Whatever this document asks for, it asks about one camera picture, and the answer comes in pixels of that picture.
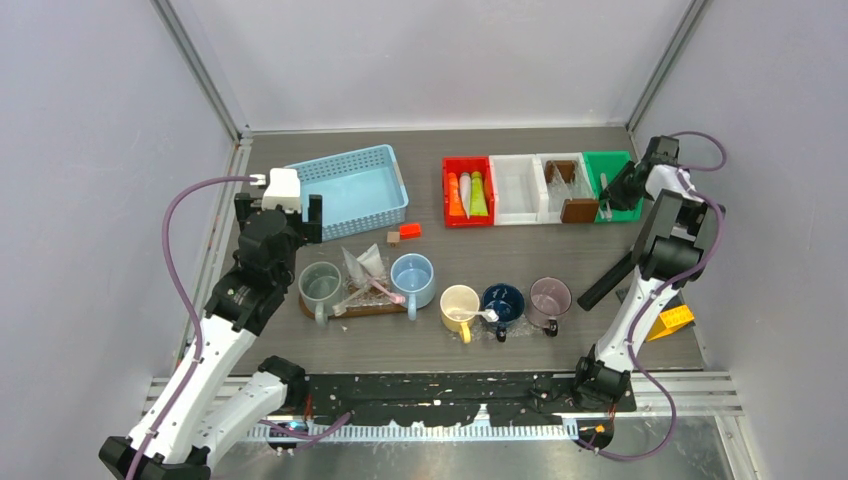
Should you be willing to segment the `grey toothbrush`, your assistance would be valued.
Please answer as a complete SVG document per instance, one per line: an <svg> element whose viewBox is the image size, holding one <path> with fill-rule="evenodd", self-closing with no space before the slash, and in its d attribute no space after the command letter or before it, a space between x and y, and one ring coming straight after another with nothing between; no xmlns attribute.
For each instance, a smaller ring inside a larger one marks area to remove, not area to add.
<svg viewBox="0 0 848 480"><path fill-rule="evenodd" d="M608 198L608 195L607 195L607 189L608 189L608 186L609 186L609 181L608 181L607 175L605 173L600 174L600 183L601 183L601 186L603 187L603 189L602 189L601 195L599 196L599 202L600 202L599 214L601 215L602 219L606 220L607 222L611 222L612 221L612 210L611 210L611 207L610 207L610 204L609 204L609 198Z"/></svg>

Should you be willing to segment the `grey-green mug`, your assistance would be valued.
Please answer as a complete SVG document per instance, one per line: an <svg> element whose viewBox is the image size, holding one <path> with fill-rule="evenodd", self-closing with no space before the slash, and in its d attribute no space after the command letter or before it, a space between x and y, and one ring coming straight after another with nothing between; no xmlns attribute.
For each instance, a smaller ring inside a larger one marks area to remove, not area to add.
<svg viewBox="0 0 848 480"><path fill-rule="evenodd" d="M298 290L315 322L325 326L333 315L333 307L343 300L341 272L330 262L312 263L301 272Z"/></svg>

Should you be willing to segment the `white toothpaste tube red cap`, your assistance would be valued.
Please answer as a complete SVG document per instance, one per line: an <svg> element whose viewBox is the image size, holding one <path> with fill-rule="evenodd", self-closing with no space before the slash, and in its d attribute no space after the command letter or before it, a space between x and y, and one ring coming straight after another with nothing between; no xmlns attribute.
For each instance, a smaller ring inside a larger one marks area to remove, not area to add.
<svg viewBox="0 0 848 480"><path fill-rule="evenodd" d="M362 288L368 284L367 272L363 268L359 260L352 255L345 247L341 248L344 263L348 271L349 278L352 284L357 288Z"/></svg>

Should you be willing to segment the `clear textured acrylic holder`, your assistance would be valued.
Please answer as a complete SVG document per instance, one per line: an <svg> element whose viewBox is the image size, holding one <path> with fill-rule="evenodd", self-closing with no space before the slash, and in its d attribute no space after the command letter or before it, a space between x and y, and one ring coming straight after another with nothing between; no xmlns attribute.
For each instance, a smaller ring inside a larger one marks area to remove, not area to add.
<svg viewBox="0 0 848 480"><path fill-rule="evenodd" d="M384 287L386 287L388 290L391 291L391 287L389 285L388 277L385 280L379 281L379 282ZM369 290L363 296L359 297L356 300L356 302L352 303L348 308L355 307L355 306L385 305L385 304L391 303L385 295L383 295L377 289L372 287L369 283L365 286L368 286ZM343 299L347 298L350 294L354 293L356 290L358 290L358 289L352 284L352 282L349 278L349 275L347 273L347 276L345 277L345 279L342 283Z"/></svg>

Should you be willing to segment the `pink toothbrush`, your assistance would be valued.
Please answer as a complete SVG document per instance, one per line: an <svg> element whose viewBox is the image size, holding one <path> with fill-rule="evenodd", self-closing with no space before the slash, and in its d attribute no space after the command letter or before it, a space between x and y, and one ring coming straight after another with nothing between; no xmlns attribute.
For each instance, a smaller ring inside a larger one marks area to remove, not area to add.
<svg viewBox="0 0 848 480"><path fill-rule="evenodd" d="M385 295L391 303L393 303L395 305L403 305L405 303L406 299L402 294L398 294L398 293L395 293L395 292L388 290L378 280L376 280L372 277L369 277L368 283L372 287L377 289L379 292L381 292L383 295Z"/></svg>

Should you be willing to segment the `light blue mug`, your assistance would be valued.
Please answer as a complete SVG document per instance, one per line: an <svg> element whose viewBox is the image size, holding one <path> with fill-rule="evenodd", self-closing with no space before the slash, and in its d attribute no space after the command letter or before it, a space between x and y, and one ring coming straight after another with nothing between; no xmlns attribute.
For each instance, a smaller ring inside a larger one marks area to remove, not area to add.
<svg viewBox="0 0 848 480"><path fill-rule="evenodd" d="M436 275L431 261L418 253L407 253L396 259L390 268L390 281L401 294L408 318L415 321L418 311L429 305L436 294Z"/></svg>

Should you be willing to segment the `mauve mug black handle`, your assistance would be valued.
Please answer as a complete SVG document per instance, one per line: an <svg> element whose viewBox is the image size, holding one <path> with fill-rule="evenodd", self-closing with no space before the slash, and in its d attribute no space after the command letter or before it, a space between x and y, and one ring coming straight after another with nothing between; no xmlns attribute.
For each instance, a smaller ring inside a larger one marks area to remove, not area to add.
<svg viewBox="0 0 848 480"><path fill-rule="evenodd" d="M530 324L541 329L548 337L559 333L558 319L571 307L569 287L558 278L543 277L530 287L525 316Z"/></svg>

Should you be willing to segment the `cream mug yellow handle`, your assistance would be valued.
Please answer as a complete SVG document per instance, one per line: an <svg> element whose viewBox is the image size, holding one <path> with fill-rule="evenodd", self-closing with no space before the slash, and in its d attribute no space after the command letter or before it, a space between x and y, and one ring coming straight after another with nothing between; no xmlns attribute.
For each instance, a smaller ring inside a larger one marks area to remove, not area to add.
<svg viewBox="0 0 848 480"><path fill-rule="evenodd" d="M458 334L464 344L469 344L472 340L471 325L479 306L480 299L474 289L459 284L449 286L439 300L442 325Z"/></svg>

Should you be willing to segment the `dark blue mug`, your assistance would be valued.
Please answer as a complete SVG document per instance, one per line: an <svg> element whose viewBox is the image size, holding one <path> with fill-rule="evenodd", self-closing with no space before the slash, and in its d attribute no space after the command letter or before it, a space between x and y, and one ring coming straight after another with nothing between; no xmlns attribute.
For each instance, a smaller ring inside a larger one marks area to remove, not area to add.
<svg viewBox="0 0 848 480"><path fill-rule="evenodd" d="M506 341L508 332L517 324L525 310L521 291L506 283L489 286L482 295L481 305L484 310L491 309L498 315L496 322L482 319L481 323L500 343Z"/></svg>

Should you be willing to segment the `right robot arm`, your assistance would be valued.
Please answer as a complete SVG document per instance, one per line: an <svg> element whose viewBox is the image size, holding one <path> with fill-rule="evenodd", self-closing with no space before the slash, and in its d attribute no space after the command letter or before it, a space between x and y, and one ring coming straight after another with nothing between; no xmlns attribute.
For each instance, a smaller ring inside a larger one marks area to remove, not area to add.
<svg viewBox="0 0 848 480"><path fill-rule="evenodd" d="M631 250L577 300L589 311L631 280L610 327L576 365L570 392L581 410L609 409L624 397L654 321L699 278L720 242L724 208L699 193L692 167L680 164L680 136L652 137L642 159L628 162L600 194L614 210L631 210L643 199L652 207Z"/></svg>

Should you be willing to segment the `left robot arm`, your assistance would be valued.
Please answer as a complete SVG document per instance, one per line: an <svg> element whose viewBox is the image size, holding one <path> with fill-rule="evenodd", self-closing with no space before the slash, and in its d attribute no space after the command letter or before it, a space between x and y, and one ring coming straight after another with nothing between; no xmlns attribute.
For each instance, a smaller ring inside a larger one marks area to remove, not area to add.
<svg viewBox="0 0 848 480"><path fill-rule="evenodd" d="M215 284L199 334L154 406L125 436L107 438L99 458L117 479L208 479L226 452L278 409L298 412L305 371L278 356L264 360L247 390L211 407L238 360L282 305L295 280L297 250L322 241L323 198L306 213L281 206L239 213L234 264Z"/></svg>

